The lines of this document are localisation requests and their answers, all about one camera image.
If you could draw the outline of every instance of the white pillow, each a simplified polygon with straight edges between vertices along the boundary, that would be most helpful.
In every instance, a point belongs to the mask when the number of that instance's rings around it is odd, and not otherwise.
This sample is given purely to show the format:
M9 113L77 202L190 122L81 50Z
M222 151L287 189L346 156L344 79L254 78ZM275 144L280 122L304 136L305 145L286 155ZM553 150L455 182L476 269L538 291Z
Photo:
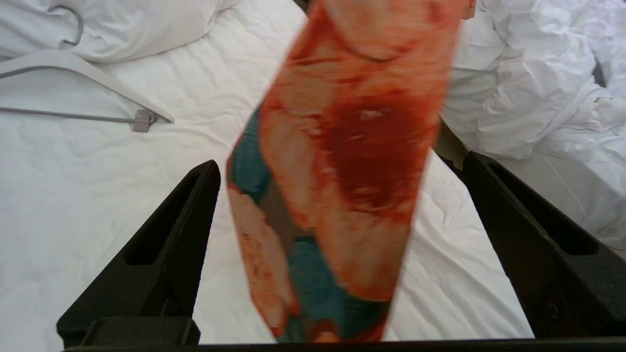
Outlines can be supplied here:
M14 58L74 41L76 16L84 22L79 45L64 49L95 62L113 63L160 53L205 35L217 12L239 0L2 0L0 57Z

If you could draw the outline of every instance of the bed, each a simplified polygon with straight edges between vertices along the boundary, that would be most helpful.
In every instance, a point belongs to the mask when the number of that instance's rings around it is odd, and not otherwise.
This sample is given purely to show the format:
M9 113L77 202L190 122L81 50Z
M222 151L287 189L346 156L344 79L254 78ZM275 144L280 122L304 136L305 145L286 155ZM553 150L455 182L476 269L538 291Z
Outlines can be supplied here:
M149 133L0 113L0 350L62 349L58 318L180 179L209 159L225 170L304 19L291 0L241 0L199 40L98 64L176 118ZM0 92L4 105L133 110L64 72L5 78ZM533 336L467 188L434 153L413 230L386 339ZM222 185L193 317L201 343L273 342L246 282Z
M626 257L626 4L478 6L463 25L443 120Z

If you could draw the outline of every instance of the metal hook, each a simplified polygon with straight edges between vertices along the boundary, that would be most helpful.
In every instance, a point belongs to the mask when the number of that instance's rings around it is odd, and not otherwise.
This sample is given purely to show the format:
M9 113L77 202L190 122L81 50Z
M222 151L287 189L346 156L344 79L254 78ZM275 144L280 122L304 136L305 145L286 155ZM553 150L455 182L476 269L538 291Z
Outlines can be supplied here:
M83 17L79 13L74 11L74 9L72 9L71 7L65 6L65 5L52 5L48 8L48 12L52 12L58 8L66 9L69 12L73 13L76 16L76 18L78 18L78 33L76 33L76 41L69 41L69 40L64 39L59 44L59 49L63 49L63 44L65 43L72 44L73 46L78 45L78 43L80 43L80 37L83 36Z

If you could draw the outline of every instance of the tie-dye fabric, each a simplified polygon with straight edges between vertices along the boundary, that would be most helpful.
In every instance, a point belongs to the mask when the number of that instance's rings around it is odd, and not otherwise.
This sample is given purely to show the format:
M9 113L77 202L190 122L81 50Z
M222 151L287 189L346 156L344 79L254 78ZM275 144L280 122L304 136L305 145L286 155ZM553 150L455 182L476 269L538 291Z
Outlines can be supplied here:
M311 9L227 170L250 297L277 341L381 339L467 3Z

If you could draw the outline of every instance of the hanger bar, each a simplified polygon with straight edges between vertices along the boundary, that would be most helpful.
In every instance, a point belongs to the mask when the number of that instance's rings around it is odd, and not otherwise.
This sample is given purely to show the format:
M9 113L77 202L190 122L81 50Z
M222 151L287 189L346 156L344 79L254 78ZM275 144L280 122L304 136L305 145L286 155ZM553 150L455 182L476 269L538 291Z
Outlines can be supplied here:
M160 106L152 103L150 100L144 98L140 94L136 93L130 87L126 86L120 80L117 80L110 75L100 71L93 65L87 63L85 60L78 56L69 53L67 51L58 49L49 49L40 51L35 54L22 56L13 60L0 63L0 80L7 77L20 75L31 71L38 70L63 70L78 73L85 76L97 84L114 91L115 93L125 97L133 103L141 106L145 110L141 109L137 111L135 119L128 118L112 118L106 116L93 116L93 115L79 115L71 113L59 113L54 111L40 111L40 110L28 110L28 109L15 109L15 108L0 108L3 111L12 111L20 113L36 113L40 115L50 116L66 116L71 118L85 118L87 120L101 120L101 121L116 121L116 122L130 122L136 123L138 116L141 116L142 123L148 122L148 126L156 121L159 117L164 120L173 123L174 117L172 117L167 111ZM133 130L142 131L143 127L135 128Z

